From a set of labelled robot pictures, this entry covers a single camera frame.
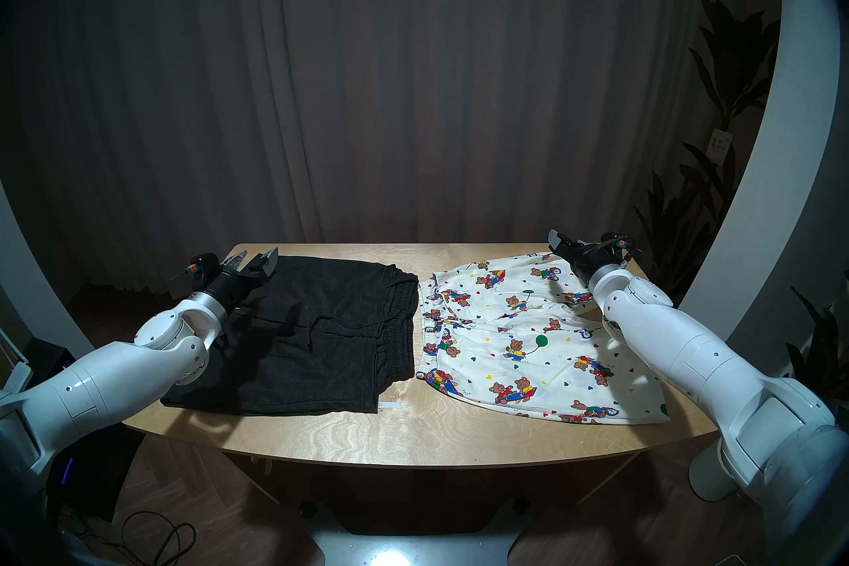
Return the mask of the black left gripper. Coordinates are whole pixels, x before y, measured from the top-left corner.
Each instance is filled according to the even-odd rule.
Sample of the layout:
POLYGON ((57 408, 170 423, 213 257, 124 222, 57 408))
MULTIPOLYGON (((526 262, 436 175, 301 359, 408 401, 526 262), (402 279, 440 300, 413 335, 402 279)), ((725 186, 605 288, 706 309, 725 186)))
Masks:
POLYGON ((230 315, 255 289, 266 284, 276 272, 279 258, 277 247, 253 257, 247 272, 237 271, 246 254, 246 250, 229 254, 226 258, 226 266, 220 266, 216 275, 206 286, 206 295, 222 307, 225 315, 230 315))

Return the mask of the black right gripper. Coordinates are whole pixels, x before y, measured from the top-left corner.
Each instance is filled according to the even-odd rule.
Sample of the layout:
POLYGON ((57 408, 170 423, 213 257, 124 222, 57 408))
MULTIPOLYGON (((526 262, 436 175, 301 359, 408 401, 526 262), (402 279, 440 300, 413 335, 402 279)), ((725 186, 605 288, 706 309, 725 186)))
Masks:
POLYGON ((587 243, 572 239, 555 229, 548 233, 549 250, 565 260, 584 287, 595 287, 604 276, 622 268, 622 241, 587 243))

